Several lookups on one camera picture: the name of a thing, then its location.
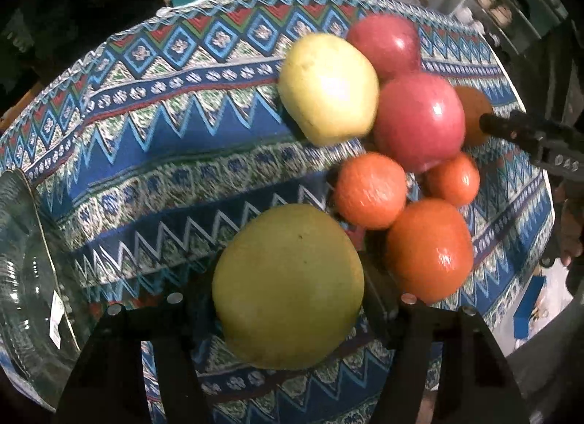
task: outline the tablecloth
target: tablecloth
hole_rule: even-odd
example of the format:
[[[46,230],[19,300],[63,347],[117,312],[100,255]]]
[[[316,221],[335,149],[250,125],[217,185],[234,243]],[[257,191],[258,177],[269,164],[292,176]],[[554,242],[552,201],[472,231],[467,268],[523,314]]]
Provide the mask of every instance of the tablecloth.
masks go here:
[[[343,37],[378,12],[416,23],[424,70],[483,90],[498,115],[523,109],[480,35],[392,0],[208,0],[168,9],[112,35],[28,106],[0,139],[0,171],[21,168],[36,187],[96,315],[108,303],[148,305],[176,290],[271,206],[326,208],[328,170],[363,146],[303,140],[277,99],[278,70],[303,34]],[[481,189],[461,212],[475,267],[437,306],[473,305],[494,327],[538,261],[554,214],[547,177],[525,153],[495,139],[470,152]],[[408,182],[418,199],[414,177]],[[151,415],[164,422],[152,350],[142,348]],[[193,360],[215,422],[296,424],[366,422],[391,357],[361,316],[337,352],[309,370],[256,370],[216,336]],[[14,375],[6,357],[0,363]],[[429,387],[438,375],[434,360]]]

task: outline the tangerine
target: tangerine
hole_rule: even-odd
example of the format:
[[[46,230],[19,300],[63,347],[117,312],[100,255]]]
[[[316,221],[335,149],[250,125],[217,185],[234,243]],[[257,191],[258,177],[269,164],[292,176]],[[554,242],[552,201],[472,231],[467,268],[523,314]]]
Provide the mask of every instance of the tangerine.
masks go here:
[[[470,86],[455,86],[454,90],[464,109],[466,127],[464,145],[467,147],[483,145],[489,136],[481,130],[479,119],[483,114],[493,114],[489,98],[482,91]]]
[[[369,152],[345,161],[335,187],[337,211],[367,229],[387,229],[405,208],[404,169],[389,157]]]
[[[456,207],[471,203],[477,196],[480,183],[477,164],[464,152],[426,172],[426,186],[430,195]]]
[[[427,304],[462,286],[474,261],[465,220],[444,200],[425,198],[406,206],[386,238],[385,266],[405,293]]]

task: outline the sticker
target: sticker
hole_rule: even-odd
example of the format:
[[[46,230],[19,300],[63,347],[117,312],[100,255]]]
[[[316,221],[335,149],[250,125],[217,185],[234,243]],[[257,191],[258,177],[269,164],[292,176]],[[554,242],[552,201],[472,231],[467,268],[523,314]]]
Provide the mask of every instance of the sticker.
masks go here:
[[[65,306],[63,301],[57,294],[57,291],[53,291],[53,304],[51,305],[51,318],[49,321],[49,336],[53,343],[61,349],[61,336],[59,335],[59,324],[65,313]]]

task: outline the red apple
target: red apple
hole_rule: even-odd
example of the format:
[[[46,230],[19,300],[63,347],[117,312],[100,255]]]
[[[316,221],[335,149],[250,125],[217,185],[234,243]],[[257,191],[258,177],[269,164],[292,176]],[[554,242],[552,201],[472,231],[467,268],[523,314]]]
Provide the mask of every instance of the red apple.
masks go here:
[[[380,83],[420,70],[420,38],[416,26],[398,15],[374,14],[355,23],[347,41],[363,53]]]
[[[462,104],[445,79],[410,73],[382,88],[373,127],[375,143],[406,172],[422,173],[454,157],[464,133]]]

